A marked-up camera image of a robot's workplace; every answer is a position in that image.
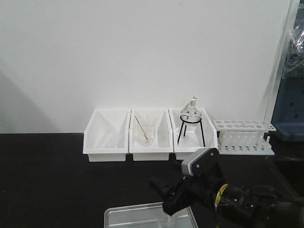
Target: white test tube rack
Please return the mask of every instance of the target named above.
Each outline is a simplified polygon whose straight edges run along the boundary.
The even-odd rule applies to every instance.
[[[218,150],[220,154],[231,155],[274,155],[269,144],[270,136],[264,133],[275,131],[275,127],[265,121],[214,120],[219,131]]]

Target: robotic arm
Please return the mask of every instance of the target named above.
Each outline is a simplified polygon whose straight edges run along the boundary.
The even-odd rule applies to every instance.
[[[165,213],[173,215],[199,203],[248,228],[304,228],[304,198],[290,198],[269,186],[234,187],[226,183],[218,156],[215,148],[193,153],[182,162],[183,177],[176,185],[150,179]]]

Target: white bin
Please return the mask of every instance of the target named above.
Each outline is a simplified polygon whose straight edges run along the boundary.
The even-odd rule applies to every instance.
[[[180,137],[180,142],[177,144],[177,139],[180,134],[180,127],[182,121],[180,119],[181,109],[169,110],[172,128],[173,128],[173,144],[174,144],[174,153],[177,160],[184,160],[193,152],[200,148],[204,148],[203,139],[201,135],[200,124],[197,126],[187,126],[186,135],[183,136],[185,125],[182,130],[182,135]],[[217,148],[218,139],[217,131],[210,120],[206,110],[204,108],[198,109],[202,113],[202,125],[205,138],[205,148]]]
[[[84,135],[90,162],[125,161],[131,110],[94,110]]]
[[[137,142],[139,125],[134,118],[135,115],[140,123],[143,118],[150,118],[151,123],[154,124],[155,139],[152,145],[145,146]],[[172,128],[168,110],[132,110],[129,147],[134,161],[167,161],[169,153],[173,152]]]

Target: black tabletop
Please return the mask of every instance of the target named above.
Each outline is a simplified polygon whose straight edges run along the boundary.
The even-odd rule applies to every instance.
[[[304,148],[272,140],[273,150],[291,156]],[[161,201],[150,177],[174,184],[181,171],[169,161],[89,162],[82,154],[83,134],[0,135],[0,227],[102,228],[108,208]],[[265,156],[221,155],[230,184],[264,184],[288,193]],[[200,205],[192,210],[200,228],[215,227],[215,217]],[[222,220],[222,226],[238,228]]]

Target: stainless steel tray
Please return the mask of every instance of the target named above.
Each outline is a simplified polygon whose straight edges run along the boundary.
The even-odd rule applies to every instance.
[[[149,203],[127,207],[109,208],[104,213],[104,228],[167,228],[168,215],[162,210],[162,203]],[[198,228],[191,208],[177,212],[171,228]]]

